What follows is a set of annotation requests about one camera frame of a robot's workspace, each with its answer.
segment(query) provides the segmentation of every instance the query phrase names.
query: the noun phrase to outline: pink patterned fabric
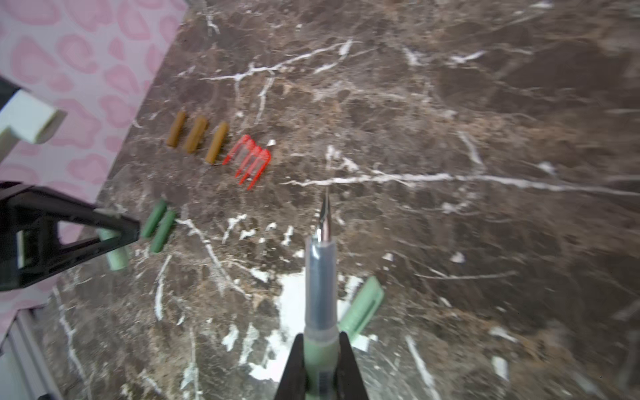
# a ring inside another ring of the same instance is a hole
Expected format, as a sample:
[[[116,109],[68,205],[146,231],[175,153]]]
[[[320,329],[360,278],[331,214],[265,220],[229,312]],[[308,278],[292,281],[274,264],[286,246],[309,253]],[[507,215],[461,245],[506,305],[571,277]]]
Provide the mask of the pink patterned fabric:
[[[20,142],[0,180],[95,201],[185,11],[183,0],[0,0],[0,75],[68,112],[47,143]],[[0,293],[0,342],[55,283]]]

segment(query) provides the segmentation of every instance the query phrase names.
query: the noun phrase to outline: red plastic clip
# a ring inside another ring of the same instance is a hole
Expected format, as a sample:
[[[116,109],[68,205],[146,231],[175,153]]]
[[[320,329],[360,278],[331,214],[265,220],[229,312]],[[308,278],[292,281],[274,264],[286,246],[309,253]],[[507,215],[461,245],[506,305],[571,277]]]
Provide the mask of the red plastic clip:
[[[267,164],[271,161],[271,153],[266,148],[263,149],[256,146],[249,135],[244,135],[225,157],[222,165],[227,164],[229,161],[232,161],[234,164],[239,164],[236,171],[236,178],[246,169],[244,175],[240,178],[239,184],[241,185],[250,177],[252,182],[247,188],[247,190],[249,190],[255,185],[262,171],[264,171]]]

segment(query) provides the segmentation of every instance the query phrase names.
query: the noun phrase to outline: pen tip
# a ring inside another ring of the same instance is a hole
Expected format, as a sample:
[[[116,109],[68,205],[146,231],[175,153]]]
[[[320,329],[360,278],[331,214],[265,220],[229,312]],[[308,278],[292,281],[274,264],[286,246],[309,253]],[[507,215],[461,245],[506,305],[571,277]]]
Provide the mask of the pen tip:
[[[331,205],[329,203],[329,187],[324,191],[320,219],[317,228],[317,240],[321,242],[331,241]]]

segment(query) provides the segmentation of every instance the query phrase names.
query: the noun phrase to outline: marble surface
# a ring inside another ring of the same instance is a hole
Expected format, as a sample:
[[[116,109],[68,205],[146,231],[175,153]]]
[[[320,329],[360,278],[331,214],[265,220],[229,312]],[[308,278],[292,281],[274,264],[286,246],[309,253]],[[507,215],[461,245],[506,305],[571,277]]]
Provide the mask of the marble surface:
[[[126,271],[63,274],[41,338],[67,399],[273,398],[326,185],[340,298],[385,288],[371,399],[640,394],[637,2],[197,6],[99,198],[180,218]],[[216,165],[212,127],[164,145],[180,108],[230,122]],[[275,140],[251,191],[220,165],[242,134]]]

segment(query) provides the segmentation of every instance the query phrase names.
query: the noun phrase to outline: brown cylinder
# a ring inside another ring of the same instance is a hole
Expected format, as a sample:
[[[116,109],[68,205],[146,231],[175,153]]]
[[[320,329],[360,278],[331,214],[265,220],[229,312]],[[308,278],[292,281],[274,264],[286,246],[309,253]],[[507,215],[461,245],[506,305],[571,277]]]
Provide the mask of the brown cylinder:
[[[178,138],[180,138],[182,124],[184,124],[184,120],[186,118],[187,113],[183,110],[178,111],[178,114],[175,116],[175,120],[173,121],[173,125],[171,125],[171,129],[169,130],[169,137],[166,140],[167,146],[176,147],[178,145]]]
[[[213,164],[215,162],[218,153],[220,152],[220,147],[222,147],[222,141],[225,139],[225,135],[229,130],[229,124],[222,121],[218,130],[213,135],[213,140],[211,141],[211,147],[209,147],[209,151],[207,152],[207,157],[204,158],[204,161],[207,161],[209,164]]]
[[[182,147],[187,151],[187,153],[191,154],[196,151],[200,138],[207,128],[207,125],[209,125],[209,121],[207,121],[207,119],[202,115],[196,119],[196,122],[193,124],[193,128],[191,128],[191,132],[189,132],[189,136],[187,137],[187,142]]]

